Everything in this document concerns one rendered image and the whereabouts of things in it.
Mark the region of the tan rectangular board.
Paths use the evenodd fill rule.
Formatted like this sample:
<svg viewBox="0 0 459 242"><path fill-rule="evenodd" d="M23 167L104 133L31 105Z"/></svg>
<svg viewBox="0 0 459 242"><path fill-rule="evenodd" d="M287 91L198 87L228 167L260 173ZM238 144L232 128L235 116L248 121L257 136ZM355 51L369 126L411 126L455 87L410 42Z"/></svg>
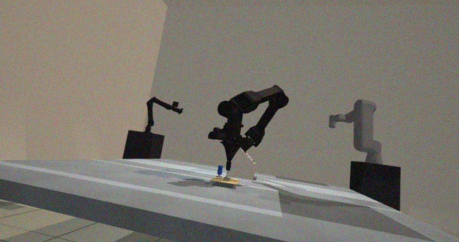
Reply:
<svg viewBox="0 0 459 242"><path fill-rule="evenodd" d="M222 175L222 168L223 166L218 166L218 176L215 176L214 178L210 179L210 185L212 184L212 181L217 181L217 182L224 182L224 183L228 183L228 184L235 184L235 189L237 188L237 184L239 183L240 179L233 179L233 178L228 178L228 171L230 171L230 167L231 167L231 162L227 161L226 163L226 170L227 170L227 174L225 177L222 177L220 175Z"/></svg>

